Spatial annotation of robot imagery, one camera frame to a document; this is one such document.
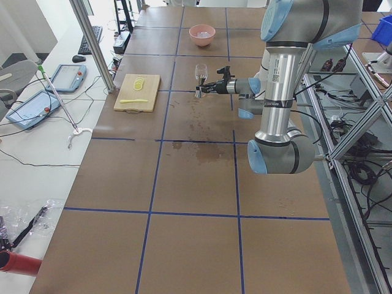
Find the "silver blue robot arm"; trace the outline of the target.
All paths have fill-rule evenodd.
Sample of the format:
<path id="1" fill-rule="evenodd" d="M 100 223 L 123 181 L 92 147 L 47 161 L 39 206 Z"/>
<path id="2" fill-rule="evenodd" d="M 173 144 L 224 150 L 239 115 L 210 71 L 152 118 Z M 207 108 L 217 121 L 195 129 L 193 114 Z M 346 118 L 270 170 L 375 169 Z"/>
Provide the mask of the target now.
<path id="1" fill-rule="evenodd" d="M 268 1 L 260 38 L 269 59 L 260 78 L 235 78 L 228 67 L 214 83 L 200 80 L 199 93 L 263 94 L 262 120 L 247 144 L 251 169 L 259 174 L 295 174 L 308 169 L 315 152 L 311 140 L 290 120 L 298 83 L 315 51 L 342 47 L 360 33 L 362 1 Z"/>

